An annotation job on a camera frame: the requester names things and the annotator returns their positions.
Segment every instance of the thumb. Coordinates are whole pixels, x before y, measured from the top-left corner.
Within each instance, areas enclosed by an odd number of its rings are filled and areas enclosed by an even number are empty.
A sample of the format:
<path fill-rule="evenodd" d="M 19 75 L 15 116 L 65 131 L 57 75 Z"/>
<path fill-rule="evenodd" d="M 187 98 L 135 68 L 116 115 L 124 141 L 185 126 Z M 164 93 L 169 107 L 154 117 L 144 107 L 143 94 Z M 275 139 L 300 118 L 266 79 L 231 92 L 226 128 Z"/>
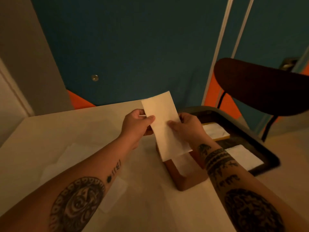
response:
<path fill-rule="evenodd" d="M 149 126 L 153 123 L 154 120 L 155 116 L 148 116 L 146 119 L 143 119 L 143 122 L 145 122 L 145 124 Z"/>
<path fill-rule="evenodd" d="M 175 130 L 175 131 L 179 131 L 179 125 L 181 123 L 177 123 L 175 121 L 172 121 L 172 120 L 169 120 L 168 121 L 168 126 L 172 129 L 172 130 Z"/>

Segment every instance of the black tray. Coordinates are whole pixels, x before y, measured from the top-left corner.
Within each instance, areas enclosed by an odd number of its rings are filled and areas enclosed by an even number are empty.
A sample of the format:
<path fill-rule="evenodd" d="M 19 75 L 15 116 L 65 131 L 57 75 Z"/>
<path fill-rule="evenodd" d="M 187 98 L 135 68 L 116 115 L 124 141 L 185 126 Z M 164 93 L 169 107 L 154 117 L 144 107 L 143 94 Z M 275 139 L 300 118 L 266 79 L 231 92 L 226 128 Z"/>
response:
<path fill-rule="evenodd" d="M 193 112 L 191 114 L 197 116 L 202 124 L 216 122 L 230 134 L 229 139 L 217 141 L 217 143 L 222 148 L 227 149 L 241 144 L 260 160 L 262 160 L 264 164 L 257 166 L 249 171 L 253 176 L 260 175 L 266 171 L 280 166 L 280 160 L 277 156 L 275 156 L 270 150 L 259 143 L 255 138 L 247 134 L 245 131 L 243 131 L 237 125 L 233 124 L 218 112 L 207 110 Z"/>

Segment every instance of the forearm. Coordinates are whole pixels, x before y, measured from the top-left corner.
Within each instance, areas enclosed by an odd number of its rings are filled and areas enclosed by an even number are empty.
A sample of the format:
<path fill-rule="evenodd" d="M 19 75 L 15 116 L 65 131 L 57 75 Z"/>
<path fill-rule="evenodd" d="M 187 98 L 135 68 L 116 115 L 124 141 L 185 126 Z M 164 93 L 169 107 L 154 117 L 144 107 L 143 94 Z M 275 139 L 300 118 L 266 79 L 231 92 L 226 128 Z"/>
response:
<path fill-rule="evenodd" d="M 131 149 L 126 139 L 114 140 L 21 200 L 0 218 L 0 228 L 2 231 L 58 231 L 52 228 L 63 226 L 64 217 L 69 224 L 70 220 L 79 220 L 77 224 L 85 226 Z"/>
<path fill-rule="evenodd" d="M 238 231 L 303 231 L 308 224 L 278 196 L 205 137 L 194 147 L 205 162 L 215 191 Z"/>

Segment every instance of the hand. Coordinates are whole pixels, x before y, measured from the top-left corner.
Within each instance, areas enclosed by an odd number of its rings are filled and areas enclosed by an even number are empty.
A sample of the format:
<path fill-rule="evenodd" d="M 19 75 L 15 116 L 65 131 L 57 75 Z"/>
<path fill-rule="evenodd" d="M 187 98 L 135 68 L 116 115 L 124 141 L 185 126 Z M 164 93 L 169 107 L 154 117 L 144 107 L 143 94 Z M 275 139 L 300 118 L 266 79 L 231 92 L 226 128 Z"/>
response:
<path fill-rule="evenodd" d="M 138 147 L 139 140 L 146 135 L 153 134 L 150 124 L 155 120 L 155 116 L 141 116 L 145 115 L 143 109 L 135 109 L 125 116 L 122 123 L 122 130 L 120 137 L 125 137 L 132 145 L 132 149 Z"/>
<path fill-rule="evenodd" d="M 197 148 L 206 140 L 212 141 L 203 129 L 203 125 L 196 116 L 180 113 L 181 122 L 168 121 L 168 126 L 176 132 L 180 139 L 187 141 L 192 149 Z"/>

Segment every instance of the circular tattoo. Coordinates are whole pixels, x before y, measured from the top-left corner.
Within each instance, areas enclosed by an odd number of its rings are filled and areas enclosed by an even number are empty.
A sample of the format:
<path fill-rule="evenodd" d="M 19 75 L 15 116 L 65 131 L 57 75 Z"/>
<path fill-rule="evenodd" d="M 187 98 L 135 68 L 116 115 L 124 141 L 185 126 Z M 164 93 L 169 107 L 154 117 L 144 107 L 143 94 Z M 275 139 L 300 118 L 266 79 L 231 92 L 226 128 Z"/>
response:
<path fill-rule="evenodd" d="M 69 184 L 52 205 L 51 232 L 82 231 L 100 205 L 105 185 L 98 178 L 83 177 Z"/>
<path fill-rule="evenodd" d="M 237 231 L 284 231 L 278 211 L 264 197 L 245 189 L 226 193 L 225 206 Z"/>

